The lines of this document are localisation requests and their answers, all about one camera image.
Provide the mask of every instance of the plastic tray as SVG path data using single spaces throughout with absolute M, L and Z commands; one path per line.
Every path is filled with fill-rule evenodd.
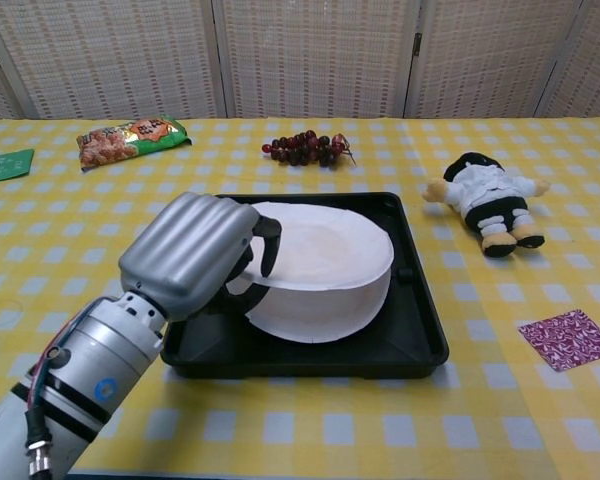
M 384 306 L 364 329 L 325 344 L 265 333 L 242 315 L 200 314 L 174 323 L 162 359 L 181 376 L 353 376 L 421 378 L 449 356 L 400 199 L 391 193 L 228 195 L 241 203 L 308 203 L 357 212 L 384 229 L 395 259 Z

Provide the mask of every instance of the doll black shorts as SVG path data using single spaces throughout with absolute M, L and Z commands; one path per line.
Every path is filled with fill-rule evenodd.
M 482 205 L 473 207 L 467 213 L 464 222 L 471 230 L 476 233 L 480 233 L 478 223 L 487 218 L 502 215 L 504 217 L 504 224 L 507 227 L 507 231 L 513 230 L 513 221 L 516 217 L 513 215 L 513 211 L 516 209 L 528 210 L 527 202 L 522 197 L 505 197 L 499 198 L 498 200 L 492 200 Z

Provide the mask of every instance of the grape cluster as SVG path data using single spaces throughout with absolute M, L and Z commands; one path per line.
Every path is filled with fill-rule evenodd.
M 298 133 L 293 137 L 276 138 L 271 144 L 264 144 L 262 151 L 270 154 L 272 160 L 294 167 L 315 162 L 321 167 L 335 167 L 338 157 L 343 152 L 353 159 L 349 142 L 344 135 L 339 133 L 333 138 L 326 135 L 318 137 L 313 130 Z

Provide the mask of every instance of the doll hand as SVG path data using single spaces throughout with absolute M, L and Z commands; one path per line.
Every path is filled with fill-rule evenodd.
M 547 192 L 547 190 L 549 190 L 549 188 L 551 188 L 551 184 L 546 180 L 536 181 L 536 197 L 544 195 Z
M 447 189 L 447 182 L 441 178 L 436 178 L 429 182 L 427 189 L 422 194 L 422 198 L 427 202 L 444 202 L 447 196 Z

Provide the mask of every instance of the pink patterned napkin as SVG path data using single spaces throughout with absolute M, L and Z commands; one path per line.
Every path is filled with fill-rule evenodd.
M 582 310 L 518 327 L 557 372 L 600 359 L 600 327 Z

